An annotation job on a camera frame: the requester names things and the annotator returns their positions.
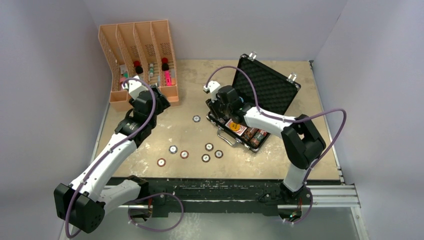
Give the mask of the orange dealer button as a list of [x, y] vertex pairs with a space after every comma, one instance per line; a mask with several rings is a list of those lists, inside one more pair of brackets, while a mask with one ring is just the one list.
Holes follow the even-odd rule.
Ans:
[[237, 132], [237, 131], [239, 131], [239, 130], [240, 130], [241, 125], [240, 125], [240, 124], [237, 124], [237, 123], [235, 123], [235, 122], [231, 122], [231, 123], [229, 124], [229, 128], [230, 128], [232, 131]]

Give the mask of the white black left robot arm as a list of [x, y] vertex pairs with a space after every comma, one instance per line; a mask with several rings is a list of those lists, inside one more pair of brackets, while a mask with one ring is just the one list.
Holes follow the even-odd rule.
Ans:
[[68, 185], [60, 183], [53, 196], [57, 216], [65, 221], [68, 238], [74, 238], [69, 226], [93, 232], [105, 215], [121, 204], [138, 205], [149, 199], [149, 183], [134, 175], [108, 190], [104, 187], [119, 166], [142, 144], [156, 127], [157, 116], [170, 107], [167, 98], [155, 85], [147, 89], [131, 88], [132, 108], [119, 122], [100, 155]]

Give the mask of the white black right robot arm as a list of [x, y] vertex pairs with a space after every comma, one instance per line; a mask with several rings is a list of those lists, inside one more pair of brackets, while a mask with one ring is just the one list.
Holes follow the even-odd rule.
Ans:
[[299, 117], [278, 115], [245, 102], [230, 85], [221, 86], [212, 81], [203, 91], [210, 94], [206, 104], [215, 116], [227, 116], [236, 124], [282, 139], [290, 167], [281, 184], [280, 196], [288, 204], [298, 200], [309, 168], [327, 146], [314, 123], [304, 114]]

